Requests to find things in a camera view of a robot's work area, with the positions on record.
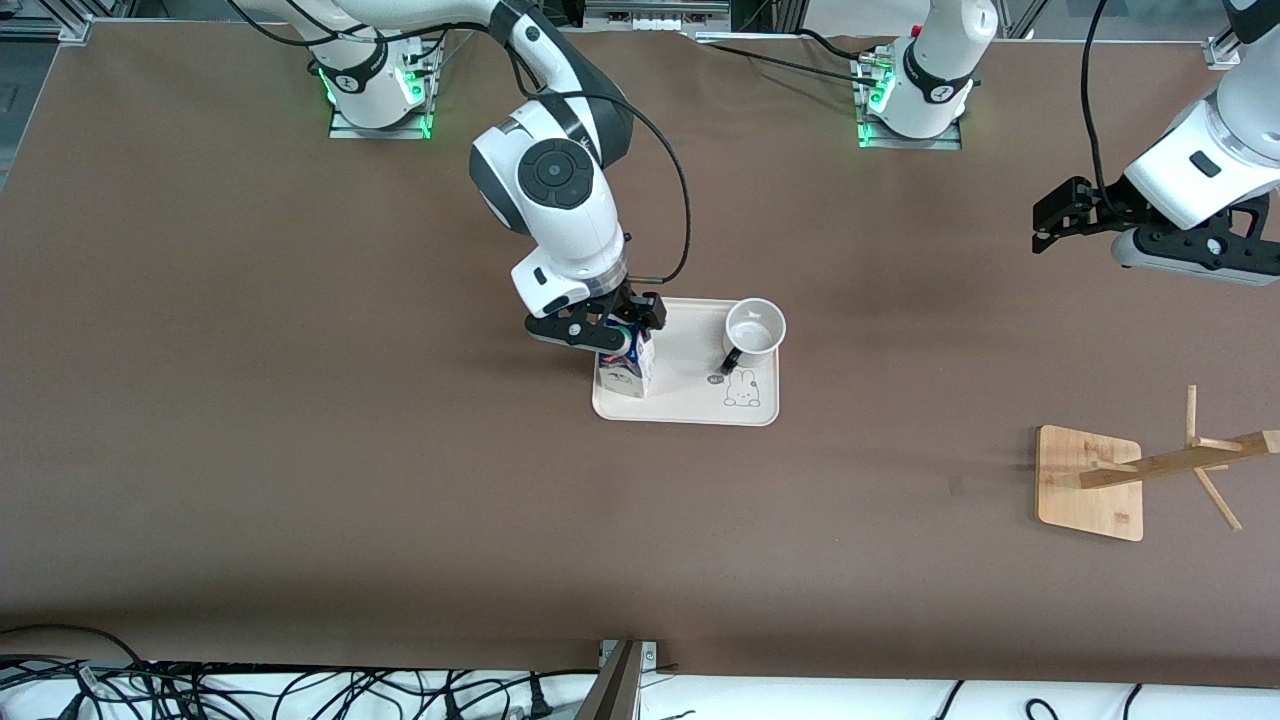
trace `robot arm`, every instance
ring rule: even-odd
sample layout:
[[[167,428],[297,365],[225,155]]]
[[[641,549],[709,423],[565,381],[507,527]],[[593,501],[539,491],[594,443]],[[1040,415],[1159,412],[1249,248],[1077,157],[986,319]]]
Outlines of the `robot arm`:
[[[892,76],[870,111],[905,137],[941,135],[964,113],[973,70],[996,37],[998,19],[991,0],[932,0],[919,33],[890,46]]]
[[[305,5],[296,5],[302,1]],[[526,329],[538,340],[600,352],[625,350],[630,337],[605,324],[609,316],[660,329],[666,311],[657,293],[639,296],[627,282],[617,208],[604,168],[626,155],[632,117],[611,99],[622,91],[582,56],[538,10],[532,0],[251,0],[255,9],[291,22],[305,38],[324,37],[297,6],[329,28],[356,23],[383,36],[420,28],[466,24],[479,27],[522,59],[545,87],[483,133],[472,145],[470,176],[489,209],[509,229],[534,238],[538,247],[512,270],[529,309]],[[365,109],[365,117],[396,122],[407,111],[403,97],[376,97],[378,83],[394,79],[399,61],[392,42],[334,40],[312,47],[333,77],[349,74],[351,63],[372,67],[370,58],[388,55],[379,69],[365,73],[361,87],[340,108]],[[333,81],[329,72],[325,76]],[[353,102],[360,97],[362,101]]]
[[[1075,177],[1037,202],[1033,252],[1061,237],[1120,231],[1112,255],[1125,266],[1254,286],[1280,279],[1280,243],[1261,237],[1268,192],[1280,186],[1280,0],[1228,0],[1228,15],[1247,42],[1240,64],[1106,195]],[[1247,228],[1233,227],[1236,215]]]

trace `white mug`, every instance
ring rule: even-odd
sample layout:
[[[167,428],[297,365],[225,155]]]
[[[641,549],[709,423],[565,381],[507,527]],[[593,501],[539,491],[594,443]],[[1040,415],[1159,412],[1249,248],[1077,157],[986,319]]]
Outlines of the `white mug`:
[[[763,297],[748,297],[730,307],[724,316],[721,346],[727,354],[721,374],[733,368],[759,368],[773,357],[787,334],[787,320],[777,305]]]

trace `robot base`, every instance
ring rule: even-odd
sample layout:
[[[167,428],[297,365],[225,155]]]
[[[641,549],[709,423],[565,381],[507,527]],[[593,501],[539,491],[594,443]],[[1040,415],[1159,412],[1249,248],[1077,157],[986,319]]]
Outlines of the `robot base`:
[[[858,60],[849,63],[854,77],[869,77],[878,82],[876,87],[854,85],[854,108],[858,114],[859,147],[896,147],[900,150],[960,150],[960,123],[952,122],[937,137],[916,140],[904,137],[888,128],[884,120],[876,117],[868,106],[878,101],[878,94],[884,91],[893,67],[893,49],[879,45],[863,53]]]
[[[444,49],[436,47],[415,69],[417,79],[408,83],[408,87],[421,92],[422,102],[410,109],[398,123],[384,128],[365,128],[352,124],[334,108],[329,115],[329,137],[337,140],[431,140],[431,127],[435,123],[435,99],[440,94],[440,61],[443,56]],[[329,106],[333,108],[333,100],[329,101]]]

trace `tray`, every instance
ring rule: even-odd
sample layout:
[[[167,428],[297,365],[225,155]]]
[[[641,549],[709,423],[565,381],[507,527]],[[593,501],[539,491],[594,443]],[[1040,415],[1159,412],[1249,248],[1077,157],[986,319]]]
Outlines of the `tray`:
[[[607,420],[763,427],[778,416],[778,351],[760,368],[718,372],[724,316],[736,300],[664,297],[667,325],[653,333],[649,395],[627,397],[591,380],[591,406]]]

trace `brown tabletop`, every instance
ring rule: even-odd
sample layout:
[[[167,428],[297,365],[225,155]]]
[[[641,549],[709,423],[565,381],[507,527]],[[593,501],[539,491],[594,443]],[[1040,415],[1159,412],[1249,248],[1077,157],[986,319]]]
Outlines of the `brown tabletop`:
[[[838,81],[572,40],[689,172],[667,293],[786,310],[778,420],[605,421],[590,356],[525,336],[531,245],[466,173],[520,101],[490,41],[431,141],[330,141],[306,51],[102,23],[0,195],[4,620],[170,659],[549,667],[637,635],[692,673],[1276,682],[1280,466],[1219,474],[1242,533],[1190,477],[1148,486],[1140,543],[1033,518],[1037,425],[1170,450],[1194,382],[1206,434],[1280,427],[1280,291],[1124,270],[1106,236],[1029,252],[1089,172],[1079,45],[992,46],[965,149],[910,152],[860,150]],[[1094,67],[1112,178],[1220,77],[1196,45]],[[609,182],[632,270],[667,270],[639,124]]]

